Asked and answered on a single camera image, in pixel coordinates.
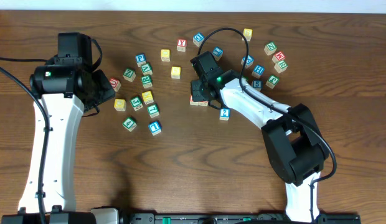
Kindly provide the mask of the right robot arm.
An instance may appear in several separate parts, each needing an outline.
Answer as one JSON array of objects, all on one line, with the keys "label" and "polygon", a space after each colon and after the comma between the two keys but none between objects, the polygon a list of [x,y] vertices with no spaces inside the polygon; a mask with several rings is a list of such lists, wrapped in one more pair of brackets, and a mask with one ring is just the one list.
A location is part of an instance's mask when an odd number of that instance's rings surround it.
[{"label": "right robot arm", "polygon": [[244,115],[262,133],[269,162],[286,184],[286,215],[291,221],[313,222],[319,216],[317,184],[329,151],[314,117],[303,104],[279,103],[254,89],[235,70],[223,71],[210,52],[191,64],[193,101],[213,100]]}]

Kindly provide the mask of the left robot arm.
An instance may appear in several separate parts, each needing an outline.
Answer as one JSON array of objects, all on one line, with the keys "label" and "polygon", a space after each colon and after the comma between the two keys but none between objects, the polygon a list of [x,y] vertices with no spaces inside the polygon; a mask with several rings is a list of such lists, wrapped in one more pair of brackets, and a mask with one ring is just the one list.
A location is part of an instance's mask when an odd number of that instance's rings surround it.
[{"label": "left robot arm", "polygon": [[115,91],[92,60],[97,41],[78,32],[60,33],[58,53],[38,66],[25,90],[34,100],[31,165],[15,215],[2,223],[118,223],[115,208],[78,212],[73,189],[75,145],[86,112],[114,98]]}]

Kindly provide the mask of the red I block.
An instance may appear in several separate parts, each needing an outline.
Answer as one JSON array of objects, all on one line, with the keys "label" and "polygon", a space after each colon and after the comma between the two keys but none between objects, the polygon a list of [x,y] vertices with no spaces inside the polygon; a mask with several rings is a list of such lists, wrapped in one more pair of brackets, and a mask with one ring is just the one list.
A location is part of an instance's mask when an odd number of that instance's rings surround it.
[{"label": "red I block", "polygon": [[208,106],[208,103],[209,103],[208,101],[200,101],[199,105],[200,106]]}]

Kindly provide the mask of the red A block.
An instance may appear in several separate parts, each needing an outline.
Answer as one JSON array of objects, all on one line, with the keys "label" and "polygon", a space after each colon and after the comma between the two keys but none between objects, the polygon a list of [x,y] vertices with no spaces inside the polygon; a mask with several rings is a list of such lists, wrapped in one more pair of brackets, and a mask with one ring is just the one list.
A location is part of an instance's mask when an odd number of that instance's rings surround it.
[{"label": "red A block", "polygon": [[198,101],[194,101],[192,99],[192,96],[190,96],[190,98],[189,98],[189,103],[190,103],[190,105],[193,105],[193,106],[199,106],[199,102]]}]

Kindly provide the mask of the blue 2 block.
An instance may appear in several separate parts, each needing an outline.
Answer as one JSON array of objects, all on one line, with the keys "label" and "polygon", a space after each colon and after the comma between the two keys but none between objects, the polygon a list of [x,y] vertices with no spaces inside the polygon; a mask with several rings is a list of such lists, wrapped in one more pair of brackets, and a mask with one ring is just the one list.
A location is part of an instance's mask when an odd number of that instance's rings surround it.
[{"label": "blue 2 block", "polygon": [[222,121],[228,121],[230,119],[230,109],[229,108],[220,109],[219,119]]}]

